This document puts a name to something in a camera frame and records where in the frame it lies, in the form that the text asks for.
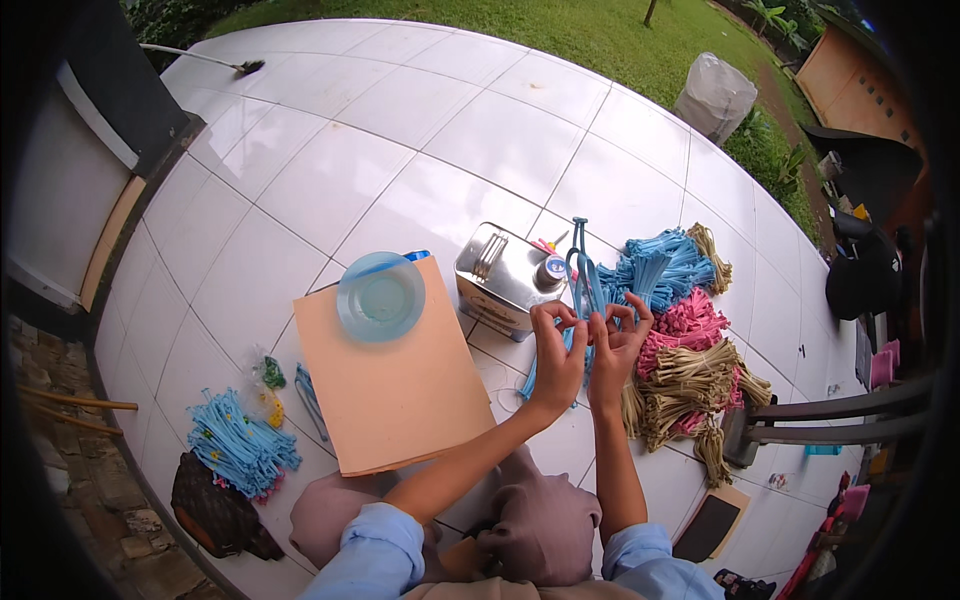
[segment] metal tin can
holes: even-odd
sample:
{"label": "metal tin can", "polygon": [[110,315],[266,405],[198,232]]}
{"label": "metal tin can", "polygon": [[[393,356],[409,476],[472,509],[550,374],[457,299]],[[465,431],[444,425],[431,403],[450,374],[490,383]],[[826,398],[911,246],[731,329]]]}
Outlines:
{"label": "metal tin can", "polygon": [[480,224],[454,271],[461,312],[515,342],[533,333],[530,308],[566,287],[561,257],[493,223]]}

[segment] broom handle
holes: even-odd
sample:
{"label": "broom handle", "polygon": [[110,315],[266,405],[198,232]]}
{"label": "broom handle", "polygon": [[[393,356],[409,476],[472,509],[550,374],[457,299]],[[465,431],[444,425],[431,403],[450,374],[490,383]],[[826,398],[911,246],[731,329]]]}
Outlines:
{"label": "broom handle", "polygon": [[180,49],[178,49],[178,48],[169,48],[169,47],[167,47],[167,46],[158,46],[158,45],[156,45],[156,44],[140,44],[140,47],[143,48],[144,50],[159,50],[160,52],[169,52],[169,53],[171,53],[171,54],[180,54],[180,55],[183,55],[183,56],[185,56],[185,57],[192,57],[192,58],[194,58],[194,59],[209,60],[210,62],[216,62],[217,64],[222,64],[223,66],[228,66],[228,67],[230,67],[231,69],[237,69],[238,71],[240,70],[240,69],[237,68],[237,65],[235,65],[235,64],[230,64],[229,62],[227,62],[227,61],[225,61],[225,60],[214,59],[214,58],[212,58],[212,57],[205,57],[205,56],[202,55],[202,54],[197,54],[197,53],[195,53],[195,52],[189,52],[189,51],[187,51],[187,50],[180,50]]}
{"label": "broom handle", "polygon": [[98,400],[95,398],[78,398],[75,396],[64,396],[62,394],[44,392],[43,390],[35,390],[34,388],[30,388],[19,383],[16,384],[16,388],[26,394],[45,397],[55,402],[59,402],[60,404],[77,404],[79,406],[94,406],[97,408],[112,408],[114,410],[119,409],[119,410],[129,410],[129,411],[135,411],[139,408],[139,406],[137,406],[133,402],[110,402],[107,400]]}
{"label": "broom handle", "polygon": [[86,427],[87,429],[102,431],[104,433],[109,433],[114,436],[121,436],[121,437],[123,436],[123,429],[117,429],[116,427],[108,427],[106,425],[101,425],[100,423],[91,423],[86,420],[77,419],[76,417],[70,417],[69,415],[58,413],[57,411],[54,411],[54,410],[50,410],[46,406],[40,406],[39,404],[34,404],[33,401],[28,402],[27,406],[34,409],[35,411],[38,411],[39,413],[43,413],[44,415],[47,415],[48,417],[53,417],[54,419],[62,420],[68,423],[73,423],[79,427]]}

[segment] black mat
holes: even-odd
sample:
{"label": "black mat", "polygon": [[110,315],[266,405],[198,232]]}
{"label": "black mat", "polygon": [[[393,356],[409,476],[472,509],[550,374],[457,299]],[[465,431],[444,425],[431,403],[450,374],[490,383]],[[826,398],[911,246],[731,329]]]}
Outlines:
{"label": "black mat", "polygon": [[673,557],[692,563],[705,561],[723,541],[739,514],[740,509],[733,504],[715,495],[707,496],[684,534],[674,544]]}

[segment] shirt cuff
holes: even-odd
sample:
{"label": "shirt cuff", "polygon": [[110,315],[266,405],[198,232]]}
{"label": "shirt cuff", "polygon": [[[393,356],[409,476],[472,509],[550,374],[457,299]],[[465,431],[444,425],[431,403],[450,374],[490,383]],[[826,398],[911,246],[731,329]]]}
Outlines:
{"label": "shirt cuff", "polygon": [[647,561],[673,557],[673,544],[663,526],[638,523],[613,534],[603,552],[603,578],[613,581]]}
{"label": "shirt cuff", "polygon": [[423,563],[423,526],[393,504],[376,502],[364,505],[360,515],[344,530],[340,549],[343,550],[357,539],[383,540],[393,544],[410,559],[409,586],[415,586],[423,579],[426,569]]}

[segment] can lid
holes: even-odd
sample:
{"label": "can lid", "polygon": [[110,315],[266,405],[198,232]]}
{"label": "can lid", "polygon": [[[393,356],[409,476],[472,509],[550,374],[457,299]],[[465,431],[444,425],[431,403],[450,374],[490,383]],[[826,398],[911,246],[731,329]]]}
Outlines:
{"label": "can lid", "polygon": [[560,281],[566,277],[566,261],[556,254],[551,254],[543,260],[543,274]]}

